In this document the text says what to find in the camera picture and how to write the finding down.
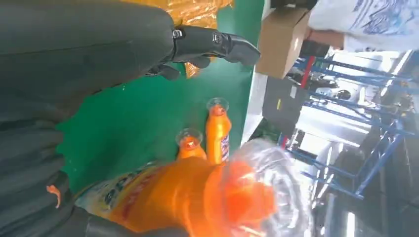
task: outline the machine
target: machine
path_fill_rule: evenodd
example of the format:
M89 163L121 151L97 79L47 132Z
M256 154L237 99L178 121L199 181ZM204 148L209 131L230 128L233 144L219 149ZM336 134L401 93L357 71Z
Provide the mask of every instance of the machine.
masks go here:
M133 233L74 207L55 126L103 88L144 75L175 79L168 62L205 67L214 56L254 65L257 49L115 0L3 0L0 32L0 236L186 236Z

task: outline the red pole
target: red pole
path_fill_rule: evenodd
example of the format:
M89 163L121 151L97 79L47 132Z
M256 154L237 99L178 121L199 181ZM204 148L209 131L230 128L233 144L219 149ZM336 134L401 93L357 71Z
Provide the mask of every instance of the red pole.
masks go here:
M308 76L310 75L311 68L313 67L314 62L316 61L316 57L311 56L308 59L307 67L305 67L304 76L302 77L301 87L305 88L305 85L308 81Z
M285 149L285 144L287 144L287 141L288 141L287 136L284 136L284 139L283 139L282 144L281 144L282 149Z
M302 77L301 87L305 88L308 82L308 76L310 75L311 68L313 67L314 62L316 62L316 57L310 56L308 59L307 67L305 67L304 76ZM285 144L287 144L288 138L284 136L284 140L282 141L281 147L285 149Z

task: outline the bottle label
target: bottle label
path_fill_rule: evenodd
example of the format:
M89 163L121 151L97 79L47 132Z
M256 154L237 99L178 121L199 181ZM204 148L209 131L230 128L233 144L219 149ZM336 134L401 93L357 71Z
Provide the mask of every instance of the bottle label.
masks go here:
M112 210L123 206L123 216L128 216L131 206L160 167L147 166L115 179L94 184L84 190L75 204L91 214L106 218Z
M228 135L221 140L221 153L221 161L226 161L228 155L230 154L230 143L228 141Z

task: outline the orange detergent bottle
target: orange detergent bottle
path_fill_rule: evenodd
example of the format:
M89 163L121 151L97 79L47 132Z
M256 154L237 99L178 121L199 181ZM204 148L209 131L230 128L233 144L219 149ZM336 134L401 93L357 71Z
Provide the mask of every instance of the orange detergent bottle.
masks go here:
M207 154L201 147L202 133L199 131L186 128L176 136L176 142L179 145L178 159L189 157L207 159Z
M252 237L266 235L275 192L244 160L189 157L93 185L76 205L138 233L180 226L191 237Z
M206 125L207 156L212 164L226 161L230 152L228 134L231 122L227 116L228 106L228 102L223 98L212 98L207 103L209 111Z

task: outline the clear plastic cap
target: clear plastic cap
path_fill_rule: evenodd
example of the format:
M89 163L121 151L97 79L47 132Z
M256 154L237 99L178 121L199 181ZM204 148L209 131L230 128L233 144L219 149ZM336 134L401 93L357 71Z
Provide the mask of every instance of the clear plastic cap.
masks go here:
M309 199L277 145L245 143L223 168L224 216L234 237L298 237L311 228Z
M183 148L193 149L202 142L202 133L193 128L186 128L176 136L176 143Z
M207 103L207 109L210 114L219 116L223 115L228 111L229 108L228 101L224 98L216 97L212 98Z

